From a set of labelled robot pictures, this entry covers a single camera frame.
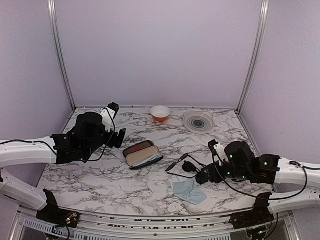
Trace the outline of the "black sunglasses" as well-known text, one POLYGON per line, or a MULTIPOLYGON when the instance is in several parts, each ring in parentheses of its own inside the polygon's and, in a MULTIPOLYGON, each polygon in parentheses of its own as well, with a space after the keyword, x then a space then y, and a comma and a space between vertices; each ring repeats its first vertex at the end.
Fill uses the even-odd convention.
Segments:
POLYGON ((189 153, 182 155, 176 162, 172 163, 165 172, 174 175, 177 177, 183 177, 187 179, 195 178, 196 182, 200 185, 203 185, 209 181, 209 175, 203 170, 207 166, 203 163, 197 161, 194 157, 192 157, 189 153), (202 167, 202 169, 198 169, 192 162, 186 161, 186 158, 191 158, 194 162, 202 167), (171 170, 180 162, 183 162, 182 170, 186 173, 195 173, 195 176, 185 176, 181 174, 172 173, 171 170))

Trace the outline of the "black glasses case beige lining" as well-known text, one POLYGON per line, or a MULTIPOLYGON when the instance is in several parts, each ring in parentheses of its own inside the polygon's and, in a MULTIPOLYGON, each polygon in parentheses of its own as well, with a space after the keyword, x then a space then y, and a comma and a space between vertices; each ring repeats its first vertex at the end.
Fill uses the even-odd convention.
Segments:
POLYGON ((144 166, 144 167, 140 167, 140 168, 132 168, 132 166, 134 164, 140 163, 140 162, 142 162, 142 161, 144 161, 154 155, 160 155, 160 151, 157 146, 151 146, 151 147, 145 148, 143 150, 129 154, 126 157, 126 163, 129 166, 130 170, 138 170, 138 169, 147 167, 149 165, 144 166))

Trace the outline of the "light blue cleaning cloth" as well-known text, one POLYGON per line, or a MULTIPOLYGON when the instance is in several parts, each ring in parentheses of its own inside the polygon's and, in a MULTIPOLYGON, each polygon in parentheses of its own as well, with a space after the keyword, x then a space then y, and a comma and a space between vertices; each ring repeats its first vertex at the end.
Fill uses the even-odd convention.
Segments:
POLYGON ((193 179, 172 184, 174 196, 192 205, 199 205, 207 199, 207 195, 198 187, 193 179))
POLYGON ((146 160, 143 160, 139 163, 135 163, 131 168, 132 169, 142 168, 142 167, 148 166, 150 164, 156 163, 158 161, 161 161, 163 158, 164 158, 163 156, 156 154, 146 160))

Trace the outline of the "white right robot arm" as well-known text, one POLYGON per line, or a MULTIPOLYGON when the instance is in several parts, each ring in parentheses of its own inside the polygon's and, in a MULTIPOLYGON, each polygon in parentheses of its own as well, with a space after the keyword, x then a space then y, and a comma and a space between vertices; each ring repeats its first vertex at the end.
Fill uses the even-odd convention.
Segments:
POLYGON ((255 156, 245 141, 233 141, 223 146, 216 140, 208 143, 213 162, 204 170, 215 184, 231 180, 245 180, 251 184, 293 184, 301 190, 283 193, 261 193, 254 196, 255 203, 247 219, 258 224, 268 214, 277 214, 319 206, 320 167, 298 162, 279 155, 255 156))

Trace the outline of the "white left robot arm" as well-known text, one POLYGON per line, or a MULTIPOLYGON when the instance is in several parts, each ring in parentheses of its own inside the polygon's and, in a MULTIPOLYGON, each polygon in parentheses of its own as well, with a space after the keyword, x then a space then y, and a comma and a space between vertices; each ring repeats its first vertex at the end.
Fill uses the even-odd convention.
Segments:
POLYGON ((40 190, 14 177, 5 168, 25 164, 63 165, 87 163, 101 147, 120 148, 126 129, 116 132, 114 111, 86 112, 77 116, 75 126, 65 134, 38 139, 12 139, 0 144, 0 193, 41 211, 53 223, 63 219, 52 192, 40 190))

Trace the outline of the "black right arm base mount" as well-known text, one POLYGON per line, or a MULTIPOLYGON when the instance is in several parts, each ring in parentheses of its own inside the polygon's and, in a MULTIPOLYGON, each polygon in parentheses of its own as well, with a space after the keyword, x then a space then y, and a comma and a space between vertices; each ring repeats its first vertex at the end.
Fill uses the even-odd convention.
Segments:
POLYGON ((251 210, 233 213, 229 222, 235 230, 253 227, 256 225, 272 222, 275 217, 268 210, 271 192, 261 193, 255 200, 251 210))

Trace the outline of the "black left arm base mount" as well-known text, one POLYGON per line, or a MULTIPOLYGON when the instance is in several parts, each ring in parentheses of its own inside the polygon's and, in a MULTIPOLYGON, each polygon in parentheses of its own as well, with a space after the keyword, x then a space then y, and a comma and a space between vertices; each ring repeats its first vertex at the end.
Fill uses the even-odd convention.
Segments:
POLYGON ((60 208, 51 191, 44 189, 43 192, 46 196, 46 205, 43 209, 37 211, 36 218, 48 223, 76 228, 79 223, 80 213, 60 208))

